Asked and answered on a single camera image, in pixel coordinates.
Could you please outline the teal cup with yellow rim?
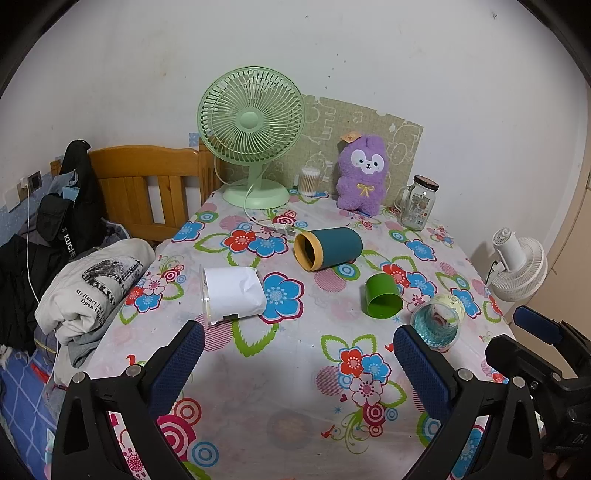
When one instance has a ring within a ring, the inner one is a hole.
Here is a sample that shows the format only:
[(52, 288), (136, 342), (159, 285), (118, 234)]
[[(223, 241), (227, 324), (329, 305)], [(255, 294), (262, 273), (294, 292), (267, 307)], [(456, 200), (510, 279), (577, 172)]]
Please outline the teal cup with yellow rim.
[(304, 231), (294, 239), (294, 256), (308, 272), (352, 263), (362, 251), (361, 236), (349, 227)]

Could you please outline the clear cup with blue base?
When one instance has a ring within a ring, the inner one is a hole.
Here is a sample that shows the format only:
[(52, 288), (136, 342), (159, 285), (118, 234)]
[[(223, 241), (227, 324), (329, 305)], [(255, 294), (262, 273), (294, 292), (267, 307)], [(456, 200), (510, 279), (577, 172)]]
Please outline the clear cup with blue base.
[(432, 350), (445, 353), (458, 339), (465, 316), (456, 296), (438, 294), (413, 312), (411, 325)]

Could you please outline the green plastic cup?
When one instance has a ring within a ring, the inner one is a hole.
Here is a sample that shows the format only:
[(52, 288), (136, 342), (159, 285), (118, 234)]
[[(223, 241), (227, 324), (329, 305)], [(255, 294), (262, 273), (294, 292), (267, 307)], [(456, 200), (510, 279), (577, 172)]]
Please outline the green plastic cup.
[(363, 285), (363, 312), (385, 320), (396, 316), (402, 308), (403, 299), (392, 276), (379, 273), (367, 279)]

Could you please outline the white paper-wrapped cup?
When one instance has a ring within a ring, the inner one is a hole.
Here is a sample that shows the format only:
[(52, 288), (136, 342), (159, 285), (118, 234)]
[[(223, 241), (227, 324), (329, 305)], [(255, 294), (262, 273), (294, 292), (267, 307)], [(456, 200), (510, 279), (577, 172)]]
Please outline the white paper-wrapped cup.
[(249, 318), (266, 310), (266, 294), (252, 267), (200, 268), (201, 303), (209, 325)]

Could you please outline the white clip fan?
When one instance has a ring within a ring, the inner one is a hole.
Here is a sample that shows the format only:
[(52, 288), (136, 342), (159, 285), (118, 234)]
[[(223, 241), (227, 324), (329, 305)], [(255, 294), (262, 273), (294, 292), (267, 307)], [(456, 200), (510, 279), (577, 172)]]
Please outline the white clip fan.
[(492, 244), (499, 259), (493, 263), (486, 285), (504, 302), (516, 303), (533, 296), (548, 272), (543, 245), (534, 238), (518, 238), (508, 227), (495, 232)]

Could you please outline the white printed t-shirt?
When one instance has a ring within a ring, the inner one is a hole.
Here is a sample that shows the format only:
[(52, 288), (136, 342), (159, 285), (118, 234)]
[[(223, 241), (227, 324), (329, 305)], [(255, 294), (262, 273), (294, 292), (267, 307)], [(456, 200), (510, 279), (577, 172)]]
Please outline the white printed t-shirt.
[(155, 258), (138, 238), (120, 240), (68, 263), (42, 295), (35, 319), (62, 345), (100, 327)]

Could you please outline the floral tablecloth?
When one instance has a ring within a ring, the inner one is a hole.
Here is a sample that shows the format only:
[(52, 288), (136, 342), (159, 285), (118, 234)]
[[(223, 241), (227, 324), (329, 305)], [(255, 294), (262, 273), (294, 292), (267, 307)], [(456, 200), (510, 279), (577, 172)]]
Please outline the floral tablecloth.
[[(485, 349), (508, 325), (468, 257), (440, 223), (414, 233), (394, 210), (368, 217), (327, 194), (293, 194), (247, 214), (213, 193), (197, 241), (170, 241), (122, 303), (91, 358), (93, 378), (143, 365), (181, 326), (202, 321), (200, 268), (256, 268), (266, 294), (259, 316), (206, 325), (204, 353), (160, 427), (197, 479), (400, 479), (439, 424), (394, 357), (394, 331), (438, 294), (466, 316), (447, 353), (455, 367), (500, 381)], [(271, 225), (293, 225), (294, 237)], [(308, 272), (294, 256), (304, 231), (349, 227), (363, 241), (352, 263)], [(363, 285), (386, 273), (402, 310), (363, 312)]]

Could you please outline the glass mason jar mug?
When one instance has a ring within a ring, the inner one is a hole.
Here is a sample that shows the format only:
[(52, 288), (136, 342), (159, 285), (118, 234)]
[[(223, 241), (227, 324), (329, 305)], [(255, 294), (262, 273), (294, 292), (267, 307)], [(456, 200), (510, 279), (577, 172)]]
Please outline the glass mason jar mug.
[(414, 176), (412, 185), (401, 187), (394, 200), (400, 223), (407, 229), (422, 231), (427, 225), (439, 188), (437, 182), (421, 175)]

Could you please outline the black jacket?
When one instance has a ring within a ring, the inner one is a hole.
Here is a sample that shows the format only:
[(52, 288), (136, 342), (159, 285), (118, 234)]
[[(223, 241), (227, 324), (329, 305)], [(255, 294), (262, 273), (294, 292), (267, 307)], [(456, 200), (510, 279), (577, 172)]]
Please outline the black jacket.
[(53, 178), (36, 211), (1, 246), (1, 344), (32, 353), (38, 302), (54, 277), (80, 254), (106, 237), (104, 197), (80, 139), (66, 148), (59, 175)]

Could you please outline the white fan power plug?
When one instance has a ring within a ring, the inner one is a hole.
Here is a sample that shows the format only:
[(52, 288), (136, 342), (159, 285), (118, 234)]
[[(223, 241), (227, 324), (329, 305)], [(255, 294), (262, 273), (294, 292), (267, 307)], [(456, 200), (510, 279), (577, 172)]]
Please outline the white fan power plug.
[(294, 237), (296, 235), (296, 229), (294, 229), (293, 225), (274, 224), (270, 226), (270, 229), (287, 237)]

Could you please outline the purple plush bunny toy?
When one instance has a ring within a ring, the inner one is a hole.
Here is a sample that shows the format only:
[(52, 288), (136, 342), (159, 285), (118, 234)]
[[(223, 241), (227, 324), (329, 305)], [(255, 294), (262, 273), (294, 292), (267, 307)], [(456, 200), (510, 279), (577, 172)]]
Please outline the purple plush bunny toy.
[(389, 159), (382, 137), (349, 132), (339, 153), (339, 179), (335, 184), (339, 209), (359, 211), (368, 216), (380, 212), (387, 193)]

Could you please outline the cotton swab container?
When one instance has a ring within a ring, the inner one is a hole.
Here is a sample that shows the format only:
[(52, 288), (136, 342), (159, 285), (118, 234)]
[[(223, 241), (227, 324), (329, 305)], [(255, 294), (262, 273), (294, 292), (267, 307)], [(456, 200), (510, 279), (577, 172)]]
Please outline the cotton swab container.
[(314, 197), (318, 191), (320, 179), (321, 171), (318, 168), (304, 166), (301, 168), (301, 173), (298, 177), (298, 192), (303, 196)]

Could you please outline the beige patterned foam board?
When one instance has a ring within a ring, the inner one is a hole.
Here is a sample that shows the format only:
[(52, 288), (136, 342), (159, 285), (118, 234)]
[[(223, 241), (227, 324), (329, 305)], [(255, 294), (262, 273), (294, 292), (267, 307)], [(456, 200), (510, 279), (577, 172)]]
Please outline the beige patterned foam board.
[(423, 127), (369, 107), (308, 94), (304, 95), (304, 107), (304, 128), (297, 144), (273, 161), (263, 176), (291, 187), (301, 168), (311, 166), (320, 170), (320, 188), (334, 194), (342, 137), (352, 132), (377, 135), (384, 140), (389, 159), (384, 203), (391, 205), (410, 180)]

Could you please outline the green desk fan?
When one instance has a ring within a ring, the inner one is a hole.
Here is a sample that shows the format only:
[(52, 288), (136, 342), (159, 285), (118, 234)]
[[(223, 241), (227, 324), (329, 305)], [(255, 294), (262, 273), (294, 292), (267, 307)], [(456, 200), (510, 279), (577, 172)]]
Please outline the green desk fan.
[(214, 158), (247, 169), (223, 188), (223, 199), (246, 210), (283, 206), (290, 194), (263, 168), (296, 145), (304, 127), (300, 89), (279, 71), (244, 66), (221, 75), (197, 108), (197, 129)]

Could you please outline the wall power socket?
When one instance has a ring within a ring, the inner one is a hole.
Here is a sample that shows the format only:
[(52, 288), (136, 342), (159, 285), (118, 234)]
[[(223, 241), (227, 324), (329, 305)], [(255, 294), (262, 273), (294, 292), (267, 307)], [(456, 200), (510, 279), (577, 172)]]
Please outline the wall power socket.
[(38, 190), (42, 186), (42, 176), (39, 171), (28, 177), (28, 187), (30, 192)]

